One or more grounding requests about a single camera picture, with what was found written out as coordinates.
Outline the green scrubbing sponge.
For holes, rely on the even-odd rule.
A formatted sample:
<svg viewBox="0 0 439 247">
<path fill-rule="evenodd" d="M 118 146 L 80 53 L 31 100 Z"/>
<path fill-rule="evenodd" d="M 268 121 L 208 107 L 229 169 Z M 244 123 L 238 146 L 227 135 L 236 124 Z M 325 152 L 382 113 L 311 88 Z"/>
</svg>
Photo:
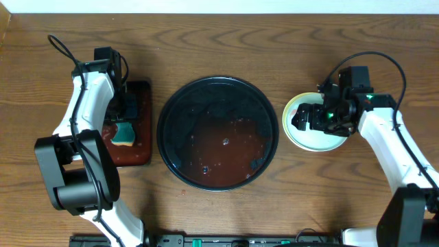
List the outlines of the green scrubbing sponge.
<svg viewBox="0 0 439 247">
<path fill-rule="evenodd" d="M 130 122 L 120 122 L 116 123 L 116 127 L 117 130 L 110 140 L 111 143 L 116 146 L 132 147 L 136 139 L 132 124 Z"/>
</svg>

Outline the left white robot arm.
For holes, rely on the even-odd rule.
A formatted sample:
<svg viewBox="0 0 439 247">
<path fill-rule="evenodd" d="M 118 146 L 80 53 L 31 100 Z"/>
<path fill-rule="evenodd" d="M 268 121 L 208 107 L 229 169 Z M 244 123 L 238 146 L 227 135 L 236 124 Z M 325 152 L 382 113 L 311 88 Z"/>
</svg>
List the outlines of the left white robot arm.
<svg viewBox="0 0 439 247">
<path fill-rule="evenodd" d="M 111 246 L 144 246 L 142 220 L 120 197 L 117 168 L 101 136 L 106 109 L 121 84 L 119 62 L 77 62 L 67 111 L 34 151 L 53 207 L 94 224 Z"/>
</svg>

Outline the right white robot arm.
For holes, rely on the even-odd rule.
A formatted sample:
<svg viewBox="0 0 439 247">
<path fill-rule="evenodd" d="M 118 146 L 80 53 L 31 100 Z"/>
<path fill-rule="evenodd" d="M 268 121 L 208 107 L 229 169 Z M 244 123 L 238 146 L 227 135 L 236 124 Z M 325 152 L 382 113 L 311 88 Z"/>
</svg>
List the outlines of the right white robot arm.
<svg viewBox="0 0 439 247">
<path fill-rule="evenodd" d="M 378 225 L 347 228 L 345 246 L 437 246 L 438 172 L 403 123 L 391 95 L 372 88 L 335 87 L 325 93 L 302 93 L 283 111 L 283 129 L 298 147 L 326 152 L 354 133 L 369 144 L 392 192 Z"/>
</svg>

